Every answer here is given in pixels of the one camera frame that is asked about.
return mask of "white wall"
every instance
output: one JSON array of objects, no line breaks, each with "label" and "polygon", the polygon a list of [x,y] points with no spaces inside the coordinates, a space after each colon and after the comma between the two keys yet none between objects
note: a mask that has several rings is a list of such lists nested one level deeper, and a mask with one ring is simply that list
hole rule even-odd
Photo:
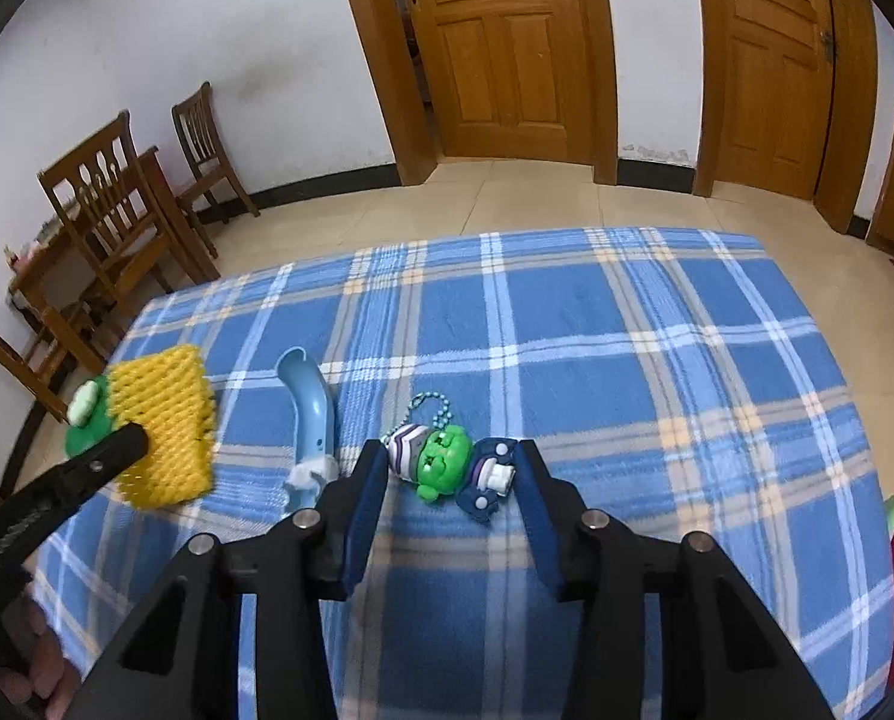
[{"label": "white wall", "polygon": [[610,0],[619,156],[697,165],[703,104],[700,0]]},{"label": "white wall", "polygon": [[[258,191],[393,161],[347,0],[27,0],[0,36],[2,248],[50,215],[37,170],[131,113],[138,151],[160,146],[167,180],[190,180],[170,107],[208,79],[231,160]],[[0,475],[31,399],[0,369]]]},{"label": "white wall", "polygon": [[890,160],[894,126],[894,31],[876,5],[873,6],[873,19],[877,29],[877,105],[873,115],[871,152],[854,208],[854,213],[861,218],[873,217]]}]

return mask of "blue plaid tablecloth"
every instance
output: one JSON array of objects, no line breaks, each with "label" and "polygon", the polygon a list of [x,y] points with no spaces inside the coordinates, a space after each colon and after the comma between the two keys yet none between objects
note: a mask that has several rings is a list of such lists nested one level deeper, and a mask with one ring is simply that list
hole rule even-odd
[{"label": "blue plaid tablecloth", "polygon": [[[893,584],[871,450],[753,238],[572,229],[292,263],[153,300],[115,360],[177,343],[200,346],[217,393],[215,488],[144,514],[107,488],[44,545],[37,597],[82,670],[192,533],[229,541],[284,516],[295,418],[273,367],[305,346],[348,470],[412,394],[439,389],[475,439],[533,437],[554,476],[636,532],[714,533],[839,716],[883,693]],[[340,717],[557,717],[578,618],[537,579],[515,499],[485,529],[391,480],[364,582],[323,604]],[[255,712],[252,623],[247,603],[241,717]]]}]

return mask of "yellow knitted object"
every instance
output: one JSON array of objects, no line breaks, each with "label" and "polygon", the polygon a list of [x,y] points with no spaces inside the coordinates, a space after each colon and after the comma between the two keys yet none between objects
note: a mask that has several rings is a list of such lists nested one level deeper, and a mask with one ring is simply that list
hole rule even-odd
[{"label": "yellow knitted object", "polygon": [[189,501],[210,490],[214,396],[196,346],[111,365],[107,408],[114,428],[136,422],[151,441],[148,454],[117,478],[137,509]]}]

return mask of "finger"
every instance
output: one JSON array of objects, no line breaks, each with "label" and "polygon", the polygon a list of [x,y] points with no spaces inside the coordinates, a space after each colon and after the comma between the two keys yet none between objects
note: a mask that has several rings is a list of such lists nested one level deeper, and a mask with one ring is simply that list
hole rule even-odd
[{"label": "finger", "polygon": [[41,698],[47,698],[57,687],[64,674],[64,656],[60,652],[60,641],[50,628],[38,638],[31,658],[31,684],[33,691]]},{"label": "finger", "polygon": [[28,597],[25,600],[25,613],[34,635],[42,637],[47,632],[47,615],[44,614],[41,605]]},{"label": "finger", "polygon": [[0,668],[1,693],[12,704],[26,704],[31,697],[31,681],[9,668]]},{"label": "finger", "polygon": [[74,693],[80,687],[80,675],[71,661],[64,661],[64,674],[57,683],[57,690],[50,696],[50,704],[44,713],[45,720],[60,720],[71,705]]}]

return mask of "striped toy hat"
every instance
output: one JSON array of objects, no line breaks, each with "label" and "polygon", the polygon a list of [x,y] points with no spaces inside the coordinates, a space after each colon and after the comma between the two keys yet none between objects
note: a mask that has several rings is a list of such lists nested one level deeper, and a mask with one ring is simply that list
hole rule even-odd
[{"label": "striped toy hat", "polygon": [[427,442],[427,437],[434,432],[429,425],[404,425],[397,428],[388,440],[388,462],[391,470],[401,479],[417,484],[417,461],[420,452]]}]

